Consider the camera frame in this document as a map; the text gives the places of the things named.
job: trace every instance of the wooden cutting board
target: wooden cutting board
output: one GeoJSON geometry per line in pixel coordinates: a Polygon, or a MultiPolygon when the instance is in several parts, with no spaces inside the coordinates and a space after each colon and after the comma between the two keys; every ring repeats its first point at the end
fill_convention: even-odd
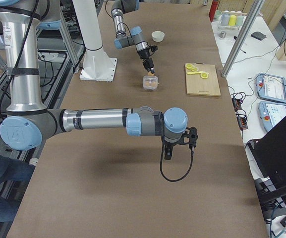
{"type": "Polygon", "coordinates": [[[209,78],[203,79],[200,74],[187,74],[192,72],[185,67],[187,94],[202,96],[221,96],[216,67],[214,64],[196,64],[192,63],[199,71],[209,73],[209,78]]]}

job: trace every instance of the label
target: label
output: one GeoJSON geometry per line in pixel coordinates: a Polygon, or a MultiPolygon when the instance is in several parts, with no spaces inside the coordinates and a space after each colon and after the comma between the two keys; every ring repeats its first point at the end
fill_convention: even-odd
{"type": "Polygon", "coordinates": [[[3,26],[5,49],[13,48],[13,40],[10,26],[3,26]]]}

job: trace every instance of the white desk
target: white desk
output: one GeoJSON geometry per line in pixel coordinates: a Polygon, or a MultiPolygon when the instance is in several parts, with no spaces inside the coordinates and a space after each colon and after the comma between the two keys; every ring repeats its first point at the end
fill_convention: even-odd
{"type": "MultiPolygon", "coordinates": [[[[221,58],[221,62],[225,63],[229,53],[235,43],[234,36],[238,35],[238,31],[234,30],[221,30],[218,29],[218,22],[212,23],[212,29],[215,34],[215,39],[219,48],[219,54],[221,58]],[[221,31],[226,31],[227,35],[224,39],[218,36],[218,33],[221,31]]],[[[261,56],[267,52],[274,50],[278,46],[274,36],[266,25],[265,21],[262,17],[257,17],[255,23],[250,30],[245,43],[242,46],[242,50],[246,52],[246,54],[242,51],[239,52],[235,61],[243,60],[244,58],[252,57],[252,56],[261,56]],[[254,39],[250,35],[255,32],[260,31],[267,36],[266,39],[259,41],[254,39]]],[[[232,66],[231,71],[227,76],[227,81],[230,87],[234,88],[235,92],[245,92],[247,95],[252,95],[250,97],[246,97],[242,104],[242,108],[249,113],[252,103],[257,98],[256,92],[256,84],[255,81],[251,82],[251,87],[254,92],[248,86],[248,82],[255,78],[255,76],[259,73],[268,73],[273,75],[278,75],[286,78],[286,61],[279,61],[274,57],[276,50],[273,52],[258,58],[246,59],[245,61],[235,63],[232,66]]],[[[258,112],[258,104],[262,101],[257,99],[252,106],[252,111],[249,114],[248,120],[248,129],[243,132],[243,142],[246,143],[250,139],[262,138],[266,131],[263,128],[259,112],[258,112]]],[[[259,171],[257,164],[249,151],[246,149],[247,158],[250,163],[250,168],[254,179],[262,177],[261,172],[259,171]]],[[[283,218],[277,217],[273,220],[272,230],[275,234],[279,234],[279,232],[283,229],[279,221],[283,218]]],[[[282,238],[286,238],[286,233],[281,236],[282,238]]]]}

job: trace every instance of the white cup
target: white cup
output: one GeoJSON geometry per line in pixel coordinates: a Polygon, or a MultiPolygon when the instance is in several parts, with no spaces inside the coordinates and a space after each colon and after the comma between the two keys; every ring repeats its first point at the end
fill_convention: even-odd
{"type": "Polygon", "coordinates": [[[165,34],[162,31],[154,31],[152,33],[152,38],[153,38],[153,41],[155,42],[163,41],[164,37],[165,37],[165,34]]]}

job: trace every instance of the computer monitor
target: computer monitor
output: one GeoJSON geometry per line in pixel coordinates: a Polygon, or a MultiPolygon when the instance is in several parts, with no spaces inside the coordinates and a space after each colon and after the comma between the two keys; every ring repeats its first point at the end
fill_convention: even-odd
{"type": "Polygon", "coordinates": [[[254,158],[276,189],[286,186],[286,117],[254,145],[254,158]]]}

